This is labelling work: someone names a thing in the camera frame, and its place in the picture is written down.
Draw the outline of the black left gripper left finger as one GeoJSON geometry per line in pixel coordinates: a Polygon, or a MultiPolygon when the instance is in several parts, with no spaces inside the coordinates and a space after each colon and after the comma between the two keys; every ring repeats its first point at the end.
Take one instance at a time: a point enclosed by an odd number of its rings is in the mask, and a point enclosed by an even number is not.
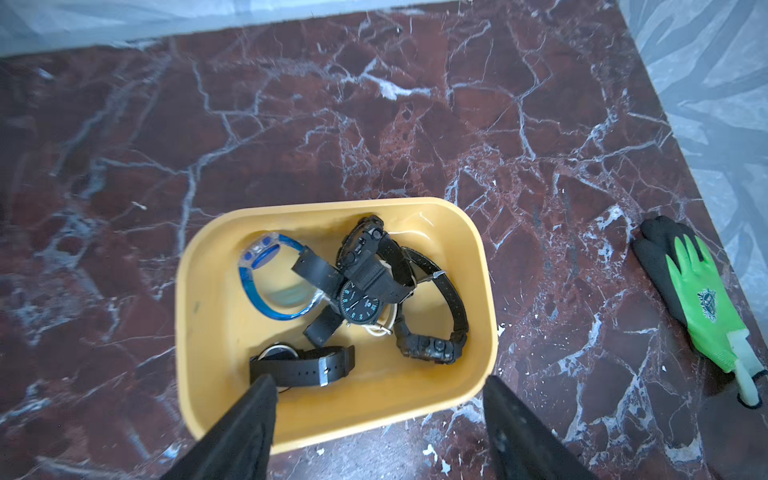
{"type": "Polygon", "coordinates": [[[247,392],[164,479],[265,479],[274,438],[278,393],[259,376],[247,392]]]}

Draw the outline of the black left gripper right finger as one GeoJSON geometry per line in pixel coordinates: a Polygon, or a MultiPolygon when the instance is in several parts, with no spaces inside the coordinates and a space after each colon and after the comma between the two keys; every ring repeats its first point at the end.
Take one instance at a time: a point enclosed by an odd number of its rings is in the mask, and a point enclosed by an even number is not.
{"type": "Polygon", "coordinates": [[[490,454],[499,479],[593,479],[595,475],[495,375],[483,387],[490,454]]]}

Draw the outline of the chunky black sport watch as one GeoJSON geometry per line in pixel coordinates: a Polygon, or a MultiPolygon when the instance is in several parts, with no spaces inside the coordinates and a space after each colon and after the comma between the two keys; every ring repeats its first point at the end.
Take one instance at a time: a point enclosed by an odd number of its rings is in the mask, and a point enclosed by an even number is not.
{"type": "Polygon", "coordinates": [[[463,353],[469,334],[464,302],[448,274],[415,249],[403,249],[416,274],[415,297],[397,306],[393,332],[408,358],[449,365],[463,353]]]}

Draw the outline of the black mesh strap watch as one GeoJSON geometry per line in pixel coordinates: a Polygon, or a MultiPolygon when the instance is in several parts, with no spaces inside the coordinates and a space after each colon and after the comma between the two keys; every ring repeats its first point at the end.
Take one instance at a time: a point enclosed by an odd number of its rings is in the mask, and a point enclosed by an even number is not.
{"type": "Polygon", "coordinates": [[[304,330],[315,347],[323,347],[344,321],[374,325],[384,309],[382,302],[358,288],[338,269],[304,246],[292,270],[320,290],[329,304],[304,330]]]}

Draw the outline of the translucent blue watch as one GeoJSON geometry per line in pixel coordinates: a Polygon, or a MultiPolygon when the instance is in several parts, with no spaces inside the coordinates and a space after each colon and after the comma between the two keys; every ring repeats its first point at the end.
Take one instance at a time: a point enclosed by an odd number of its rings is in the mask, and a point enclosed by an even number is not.
{"type": "Polygon", "coordinates": [[[323,294],[292,267],[305,245],[270,231],[257,237],[240,255],[237,269],[246,296],[265,317],[290,321],[307,315],[323,294]]]}

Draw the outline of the rugged black digital watch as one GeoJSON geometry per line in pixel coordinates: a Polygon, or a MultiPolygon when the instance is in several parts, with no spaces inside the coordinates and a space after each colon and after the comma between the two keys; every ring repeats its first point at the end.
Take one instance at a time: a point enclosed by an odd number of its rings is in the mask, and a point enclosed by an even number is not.
{"type": "Polygon", "coordinates": [[[376,215],[360,219],[344,238],[336,266],[366,295],[386,304],[401,303],[416,287],[410,260],[376,215]]]}

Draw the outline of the cream strap watch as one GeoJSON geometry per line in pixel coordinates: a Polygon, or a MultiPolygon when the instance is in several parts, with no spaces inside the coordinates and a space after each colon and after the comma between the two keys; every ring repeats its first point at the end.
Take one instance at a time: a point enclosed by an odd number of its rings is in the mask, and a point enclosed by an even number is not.
{"type": "Polygon", "coordinates": [[[365,325],[364,329],[374,337],[384,337],[393,333],[394,323],[398,315],[399,306],[397,304],[387,305],[382,316],[373,324],[365,325]]]}

